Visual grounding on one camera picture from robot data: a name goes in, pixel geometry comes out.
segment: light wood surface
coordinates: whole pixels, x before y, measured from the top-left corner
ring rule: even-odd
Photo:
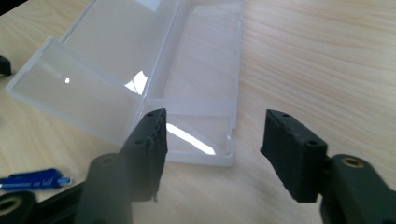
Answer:
[[[30,0],[10,11],[0,54],[18,71],[87,3]],[[234,165],[166,163],[159,202],[134,203],[135,223],[320,223],[319,203],[296,203],[259,152],[270,108],[305,124],[329,155],[369,161],[396,189],[396,2],[246,0],[244,10]],[[55,166],[80,182],[93,158],[120,150],[9,98],[9,81],[0,77],[0,176]]]

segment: blue pen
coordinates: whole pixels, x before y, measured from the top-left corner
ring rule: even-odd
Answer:
[[[34,171],[10,175],[0,179],[0,189],[23,190],[23,189],[58,189],[71,183],[71,178],[63,177],[57,169]]]

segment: table surface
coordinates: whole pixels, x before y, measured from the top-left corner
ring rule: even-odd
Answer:
[[[87,3],[30,0],[8,12],[0,54],[17,72]],[[135,223],[320,223],[319,203],[296,203],[259,152],[266,109],[292,114],[329,144],[330,156],[369,161],[396,189],[396,2],[244,4],[234,165],[166,163],[159,202],[134,203]],[[10,98],[10,79],[0,77],[0,176],[55,166],[77,183],[93,158],[120,150]]]

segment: marker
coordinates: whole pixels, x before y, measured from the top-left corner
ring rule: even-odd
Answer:
[[[10,175],[0,178],[0,189],[24,190],[24,189],[58,189],[61,186],[71,184],[71,178],[63,177],[62,173],[55,168]]]

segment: transparent plastic box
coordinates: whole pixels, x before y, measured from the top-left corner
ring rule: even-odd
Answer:
[[[122,146],[167,110],[169,161],[233,163],[242,0],[93,0],[7,93]]]

